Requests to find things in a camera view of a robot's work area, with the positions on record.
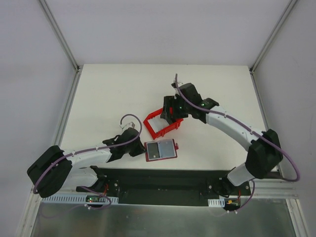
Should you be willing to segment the red plastic bin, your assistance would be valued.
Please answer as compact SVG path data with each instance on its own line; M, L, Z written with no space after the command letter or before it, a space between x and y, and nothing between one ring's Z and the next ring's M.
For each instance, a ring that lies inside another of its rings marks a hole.
M177 123L173 123L173 124L169 125L168 122L165 120L166 121L165 127L162 130L155 132L155 131L153 131L153 129L149 125L148 120L152 119L152 118L159 118L161 112L162 112L162 108L148 114L143 121L144 126L146 127L147 131L149 132L149 134L153 140L160 138L160 137L163 137L165 134L167 134L173 130L178 129L181 125L181 122L183 121L182 120L181 122L177 122Z

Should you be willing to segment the red leather card holder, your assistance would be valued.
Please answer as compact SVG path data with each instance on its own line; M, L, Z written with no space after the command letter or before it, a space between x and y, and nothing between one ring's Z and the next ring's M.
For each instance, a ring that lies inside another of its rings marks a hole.
M158 143L158 149L159 149L159 156L160 158L157 159L149 159L148 153L147 153L147 143ZM177 150L179 149L178 144L175 142L174 139L165 139L165 140L159 140L159 141L151 141L144 144L146 152L146 162L151 161L158 161L158 160L164 160L164 159L171 159L171 158L177 158Z

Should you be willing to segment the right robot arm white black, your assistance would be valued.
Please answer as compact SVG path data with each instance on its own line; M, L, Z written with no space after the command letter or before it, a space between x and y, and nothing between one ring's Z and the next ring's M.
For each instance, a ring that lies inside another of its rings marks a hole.
M221 130L247 151L244 163L212 185L217 195L227 198L235 194L241 184L255 178L267 178L282 161L282 154L275 149L275 146L280 146L275 131L252 130L241 125L218 102L211 98L203 99L192 83L180 86L173 96L164 96L160 115L168 123L188 116Z

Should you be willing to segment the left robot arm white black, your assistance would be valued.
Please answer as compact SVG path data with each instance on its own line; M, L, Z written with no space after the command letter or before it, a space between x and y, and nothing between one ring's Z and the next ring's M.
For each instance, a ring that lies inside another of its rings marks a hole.
M34 190L47 198L60 189L104 193L108 181L100 169L101 164L121 159L125 154L135 157L145 152L139 133L130 127L121 135L104 140L100 147L65 155L59 146L49 147L27 170Z

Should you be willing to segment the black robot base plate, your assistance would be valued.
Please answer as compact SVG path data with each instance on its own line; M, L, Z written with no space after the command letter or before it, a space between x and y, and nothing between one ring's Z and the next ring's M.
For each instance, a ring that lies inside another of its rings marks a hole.
M118 197L120 204L141 205L207 206L208 199L223 198L214 193L212 185L227 173L225 170L100 169L109 184L104 194ZM228 197L237 199L250 193L250 185L245 182Z

